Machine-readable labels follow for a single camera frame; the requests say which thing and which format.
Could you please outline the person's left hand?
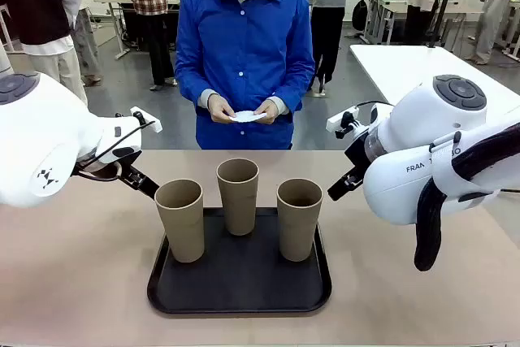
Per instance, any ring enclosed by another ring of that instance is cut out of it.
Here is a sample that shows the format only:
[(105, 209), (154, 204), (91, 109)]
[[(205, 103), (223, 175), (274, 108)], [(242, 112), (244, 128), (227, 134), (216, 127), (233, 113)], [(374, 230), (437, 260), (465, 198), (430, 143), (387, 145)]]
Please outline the person's left hand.
[(278, 117), (279, 110), (275, 102), (267, 99), (257, 108), (254, 114), (260, 115), (260, 118), (256, 120), (257, 123), (271, 125)]

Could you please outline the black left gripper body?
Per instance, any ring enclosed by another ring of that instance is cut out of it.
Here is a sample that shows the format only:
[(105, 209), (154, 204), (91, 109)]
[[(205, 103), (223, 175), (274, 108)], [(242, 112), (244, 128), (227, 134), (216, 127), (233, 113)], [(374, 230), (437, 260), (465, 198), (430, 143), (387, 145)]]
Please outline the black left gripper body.
[(140, 175), (133, 164), (141, 156), (141, 150), (135, 150), (132, 147), (123, 147), (115, 150), (115, 173), (118, 179), (132, 179), (134, 176)]

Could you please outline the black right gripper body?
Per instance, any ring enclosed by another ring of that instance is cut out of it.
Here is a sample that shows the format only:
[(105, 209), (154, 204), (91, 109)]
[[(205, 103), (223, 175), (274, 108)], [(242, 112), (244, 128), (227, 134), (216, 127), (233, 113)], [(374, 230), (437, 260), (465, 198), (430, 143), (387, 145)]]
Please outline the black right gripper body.
[(371, 161), (368, 159), (365, 151), (365, 140), (367, 135), (360, 135), (355, 138), (350, 146), (345, 150), (344, 154), (353, 164), (354, 168), (360, 172), (365, 172), (370, 166)]

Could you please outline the person's right hand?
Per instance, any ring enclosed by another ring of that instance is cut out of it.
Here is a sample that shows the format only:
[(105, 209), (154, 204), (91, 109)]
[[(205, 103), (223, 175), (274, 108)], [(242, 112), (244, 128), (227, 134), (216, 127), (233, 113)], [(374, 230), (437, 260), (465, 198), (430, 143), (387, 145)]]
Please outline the person's right hand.
[(209, 96), (207, 108), (215, 123), (230, 124), (236, 117), (235, 111), (230, 107), (228, 101), (216, 93)]

